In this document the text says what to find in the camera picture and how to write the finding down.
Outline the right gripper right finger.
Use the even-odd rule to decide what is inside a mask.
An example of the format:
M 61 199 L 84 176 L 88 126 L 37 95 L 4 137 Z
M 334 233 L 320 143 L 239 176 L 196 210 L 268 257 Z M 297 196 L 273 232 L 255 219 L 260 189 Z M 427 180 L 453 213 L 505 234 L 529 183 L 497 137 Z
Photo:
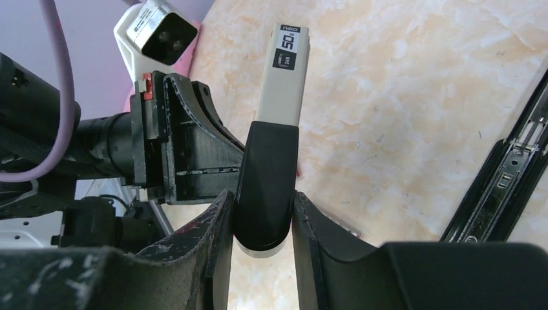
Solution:
M 546 309 L 547 253 L 528 243 L 375 247 L 303 193 L 293 209 L 301 309 Z

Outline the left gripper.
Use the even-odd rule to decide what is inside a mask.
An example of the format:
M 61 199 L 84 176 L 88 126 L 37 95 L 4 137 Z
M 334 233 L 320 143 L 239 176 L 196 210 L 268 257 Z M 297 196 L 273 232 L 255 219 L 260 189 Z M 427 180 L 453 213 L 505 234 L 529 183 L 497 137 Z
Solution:
M 224 126 L 209 86 L 160 71 L 142 82 L 145 90 L 130 97 L 132 184 L 171 205 L 235 191 L 244 145 Z

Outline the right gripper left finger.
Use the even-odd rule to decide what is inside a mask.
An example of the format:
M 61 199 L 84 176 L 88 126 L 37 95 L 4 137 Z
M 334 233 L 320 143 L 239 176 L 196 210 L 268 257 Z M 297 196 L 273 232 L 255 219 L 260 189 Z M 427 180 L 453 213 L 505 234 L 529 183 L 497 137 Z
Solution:
M 1 251 L 2 309 L 226 309 L 234 196 L 137 254 L 112 247 Z

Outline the red white staple box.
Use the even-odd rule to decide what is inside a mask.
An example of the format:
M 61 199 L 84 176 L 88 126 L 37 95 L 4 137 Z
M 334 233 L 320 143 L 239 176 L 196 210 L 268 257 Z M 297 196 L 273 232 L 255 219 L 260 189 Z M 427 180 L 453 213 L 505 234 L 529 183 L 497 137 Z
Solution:
M 320 239 L 327 237 L 328 233 L 331 232 L 333 229 L 333 222 L 333 224 L 336 224 L 336 226 L 344 229 L 346 232 L 352 234 L 354 237 L 358 239 L 361 238 L 362 232 L 359 229 L 357 229 L 353 225 L 350 225 L 340 216 L 328 210 L 321 201 L 319 202 L 313 200 L 313 198 L 309 194 L 306 194 L 306 197 L 317 209 L 318 213 L 321 213 L 324 216 L 324 218 L 319 219 L 319 222 L 309 222 L 310 227 L 314 231 L 314 235 L 319 236 Z

